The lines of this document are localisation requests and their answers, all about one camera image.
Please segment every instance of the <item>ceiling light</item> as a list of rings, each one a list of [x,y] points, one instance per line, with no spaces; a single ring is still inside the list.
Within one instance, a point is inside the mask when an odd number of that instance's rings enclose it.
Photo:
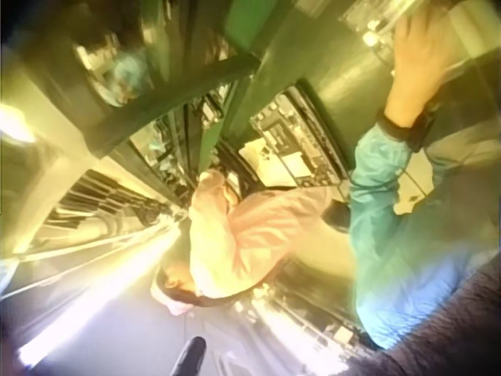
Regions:
[[[24,114],[0,103],[0,131],[23,143],[34,143],[33,133],[26,125]]]

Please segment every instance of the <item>hand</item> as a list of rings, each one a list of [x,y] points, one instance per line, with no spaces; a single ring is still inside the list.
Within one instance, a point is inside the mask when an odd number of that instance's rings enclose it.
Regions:
[[[422,8],[395,29],[395,80],[384,114],[403,128],[413,126],[437,93],[452,62],[451,27],[443,11]]]

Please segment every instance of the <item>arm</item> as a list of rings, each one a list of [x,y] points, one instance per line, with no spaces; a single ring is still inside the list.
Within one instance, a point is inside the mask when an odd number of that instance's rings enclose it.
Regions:
[[[421,9],[411,20],[404,17],[398,22],[395,81],[384,111],[397,126],[412,127],[443,81],[449,65],[443,20]],[[463,262],[459,257],[417,265],[416,258],[404,257],[409,250],[405,239],[401,247],[387,246],[400,224],[392,206],[397,174],[409,155],[405,143],[389,139],[377,126],[362,138],[355,152],[350,235],[359,268],[357,313],[367,333],[385,348],[450,296]]]
[[[395,29],[395,81],[384,114],[395,125],[410,128],[440,88],[449,65],[444,16],[422,8],[411,20],[403,17]],[[355,151],[351,186],[351,244],[359,261],[377,257],[399,223],[393,212],[397,177],[410,150],[371,129]]]
[[[359,263],[377,259],[398,227],[400,217],[393,210],[398,199],[397,179],[409,157],[407,145],[389,139],[377,125],[355,149],[350,241]]]

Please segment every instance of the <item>metal beam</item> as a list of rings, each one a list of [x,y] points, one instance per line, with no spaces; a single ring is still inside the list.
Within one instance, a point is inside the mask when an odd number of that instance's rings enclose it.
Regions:
[[[238,107],[242,103],[250,82],[250,77],[245,77],[238,82],[235,82],[223,105],[223,119],[221,119],[219,123],[212,125],[212,127],[205,131],[202,135],[202,145],[200,146],[200,158],[198,164],[199,171],[202,172],[209,167],[209,164],[211,163],[211,152],[218,144],[221,136],[224,135],[225,129],[229,127],[229,124],[231,124]]]
[[[173,79],[117,109],[103,123],[89,129],[85,135],[88,148],[97,158],[105,157],[151,121],[222,84],[253,74],[259,64],[250,54],[237,55]]]
[[[135,148],[131,141],[117,146],[110,154],[110,157],[122,166],[126,171],[137,176],[148,186],[152,187],[171,203],[181,205],[175,193],[168,189],[167,185],[160,179],[156,172],[148,165],[144,157]]]

